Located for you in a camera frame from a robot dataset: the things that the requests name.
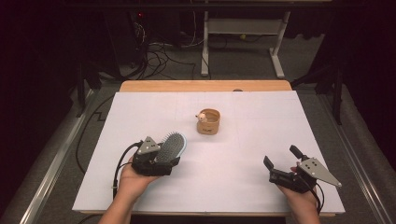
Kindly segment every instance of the wooden cup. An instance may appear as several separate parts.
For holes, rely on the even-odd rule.
[[[207,121],[197,122],[197,131],[201,134],[213,135],[219,131],[220,125],[220,112],[215,109],[203,109],[200,113],[204,113],[206,115]]]

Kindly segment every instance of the white tabletop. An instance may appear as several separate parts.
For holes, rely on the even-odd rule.
[[[221,114],[216,135],[196,132],[195,115],[204,108]],[[288,172],[297,162],[289,151],[295,145],[326,166],[295,91],[118,92],[73,210],[104,212],[122,152],[147,136],[161,142],[173,131],[186,136],[187,148],[172,174],[139,198],[136,213],[284,216],[290,210],[268,181],[264,156]],[[322,214],[344,213],[336,188],[319,183],[326,196]]]

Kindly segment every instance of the small object in cup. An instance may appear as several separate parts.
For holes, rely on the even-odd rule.
[[[201,112],[198,115],[195,115],[196,118],[198,118],[199,122],[207,122],[206,114],[205,112]]]

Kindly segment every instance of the human arm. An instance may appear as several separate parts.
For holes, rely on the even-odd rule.
[[[291,170],[296,172],[295,167],[291,167]],[[320,224],[317,200],[312,192],[298,193],[279,185],[277,187],[288,199],[291,215],[297,224]]]
[[[131,165],[125,165],[121,171],[117,195],[103,214],[99,224],[129,224],[134,202],[143,194],[149,183],[157,178],[158,176],[138,175]]]

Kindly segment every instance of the metal bar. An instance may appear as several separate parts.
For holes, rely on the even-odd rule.
[[[202,49],[201,60],[201,76],[203,77],[207,77],[209,75],[209,47],[207,45],[207,41],[209,38],[208,20],[209,12],[206,11],[204,17],[204,47]]]
[[[279,52],[280,44],[282,43],[283,40],[283,35],[285,34],[286,27],[288,26],[289,16],[290,16],[290,12],[289,11],[285,12],[282,23],[279,26],[279,31],[277,32],[276,45],[274,50],[272,51],[271,56],[277,56],[277,53]]]
[[[88,106],[91,106],[91,102],[93,101],[92,97],[95,97],[96,93],[93,91],[89,91],[87,93],[87,99],[86,101],[88,102]],[[62,171],[62,168],[64,166],[64,163],[67,159],[67,155],[69,153],[70,146],[75,139],[79,128],[82,125],[82,122],[84,121],[86,117],[87,110],[83,111],[80,117],[78,117],[74,123],[73,129],[71,130],[70,134],[67,136],[67,138],[64,140],[63,144],[59,147],[58,152],[55,155],[55,158],[53,159],[51,165],[49,166],[49,169],[44,176],[43,180],[41,181],[40,186],[38,187],[37,192],[35,193],[35,196],[33,197],[32,201],[29,204],[29,207],[25,211],[20,224],[34,224],[38,220],[38,216],[50,196],[50,193],[56,183],[56,180],[58,179],[59,174]]]
[[[66,4],[70,9],[84,10],[145,10],[145,11],[227,11],[227,10],[351,10],[362,9],[364,4],[351,3],[201,3],[201,4]]]
[[[334,129],[337,131],[338,136],[340,137],[340,140],[344,145],[346,161],[349,163],[352,172],[356,176],[358,183],[361,186],[361,191],[366,197],[368,204],[372,208],[378,224],[393,223],[387,208],[379,198],[379,195],[377,193],[378,190],[375,188],[371,178],[368,176],[363,164],[361,164],[361,161],[359,160],[359,157],[355,152],[356,148],[354,148],[347,139],[347,135],[344,132],[342,125],[338,125],[336,123],[336,120],[332,119],[332,109],[329,100],[326,98],[325,95],[320,95],[318,98],[323,107],[325,108],[327,115],[332,121]]]

